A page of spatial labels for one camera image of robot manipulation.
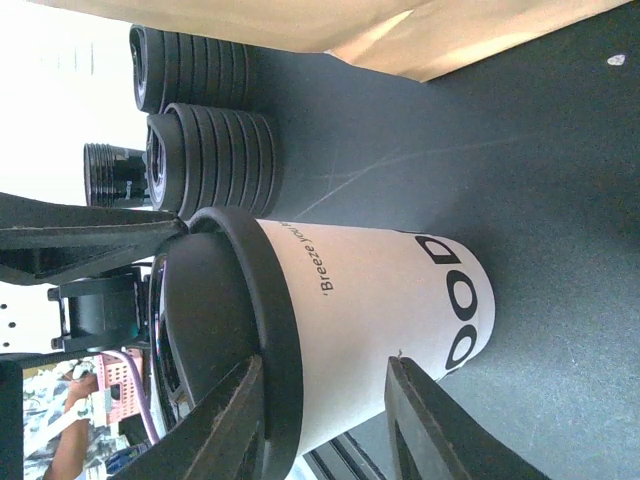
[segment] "white wall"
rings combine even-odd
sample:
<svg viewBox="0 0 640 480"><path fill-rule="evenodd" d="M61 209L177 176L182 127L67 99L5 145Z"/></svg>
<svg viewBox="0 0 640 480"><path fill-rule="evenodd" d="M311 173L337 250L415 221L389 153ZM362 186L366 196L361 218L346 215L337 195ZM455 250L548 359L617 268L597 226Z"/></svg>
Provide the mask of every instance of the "white wall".
<svg viewBox="0 0 640 480"><path fill-rule="evenodd" d="M85 143L144 149L128 36L122 22L0 1L0 191L84 205ZM15 288L0 284L0 353L24 351L25 338L43 351L57 335L55 304L46 288Z"/></svg>

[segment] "white paper cup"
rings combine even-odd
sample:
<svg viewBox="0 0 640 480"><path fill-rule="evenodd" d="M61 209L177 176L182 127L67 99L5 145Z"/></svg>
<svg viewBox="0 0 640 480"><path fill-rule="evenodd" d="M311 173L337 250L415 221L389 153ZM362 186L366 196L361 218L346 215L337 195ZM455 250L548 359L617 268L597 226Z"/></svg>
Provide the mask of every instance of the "white paper cup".
<svg viewBox="0 0 640 480"><path fill-rule="evenodd" d="M451 240L256 220L237 208L202 209L189 232L161 282L176 370L194 405L261 356L264 478L286 476L296 456L382 412L390 356L438 380L493 329L489 280Z"/></svg>
<svg viewBox="0 0 640 480"><path fill-rule="evenodd" d="M293 303L304 409L298 455L384 411L387 359L432 378L487 344L495 303L457 242L391 230L259 220Z"/></svg>

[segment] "black surface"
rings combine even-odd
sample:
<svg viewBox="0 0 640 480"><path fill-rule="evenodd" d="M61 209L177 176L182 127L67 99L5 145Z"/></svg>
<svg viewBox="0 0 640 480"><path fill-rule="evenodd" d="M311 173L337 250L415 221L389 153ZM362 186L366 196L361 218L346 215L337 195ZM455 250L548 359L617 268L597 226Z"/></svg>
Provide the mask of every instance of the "black surface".
<svg viewBox="0 0 640 480"><path fill-rule="evenodd" d="M638 31L632 3L424 85L258 59L284 146L272 216L469 247L496 324L442 385L557 480L640 476Z"/></svg>

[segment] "brown paper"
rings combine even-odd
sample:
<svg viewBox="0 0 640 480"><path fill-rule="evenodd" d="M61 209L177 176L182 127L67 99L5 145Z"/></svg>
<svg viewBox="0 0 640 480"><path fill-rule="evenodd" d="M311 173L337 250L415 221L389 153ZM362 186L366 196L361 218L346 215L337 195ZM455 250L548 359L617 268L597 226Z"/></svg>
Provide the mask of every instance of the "brown paper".
<svg viewBox="0 0 640 480"><path fill-rule="evenodd" d="M629 0L29 0L426 81Z"/></svg>

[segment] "purple cable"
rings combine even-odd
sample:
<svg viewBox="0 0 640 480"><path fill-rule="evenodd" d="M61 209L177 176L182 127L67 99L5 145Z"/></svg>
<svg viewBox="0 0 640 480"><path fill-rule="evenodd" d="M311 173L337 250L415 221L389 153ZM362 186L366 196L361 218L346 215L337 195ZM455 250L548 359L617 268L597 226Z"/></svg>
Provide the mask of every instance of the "purple cable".
<svg viewBox="0 0 640 480"><path fill-rule="evenodd" d="M149 404L147 401L147 397L144 394L144 387L142 386L142 379L140 378L140 373L138 373L138 367L136 367L133 358L131 358L128 354L124 352L118 352L116 350L107 350L105 352L107 355L111 355L112 357L119 358L123 362L127 364L129 367L129 373L131 375L131 379L133 380L134 390L136 391L136 400L138 401L138 407L140 408L140 416L142 417L142 423L144 423L144 428L147 431L147 435L149 437L149 441L151 445L155 445L160 441L158 438L158 432L156 431L156 427L153 424L153 419L151 418L151 411L149 410Z"/></svg>

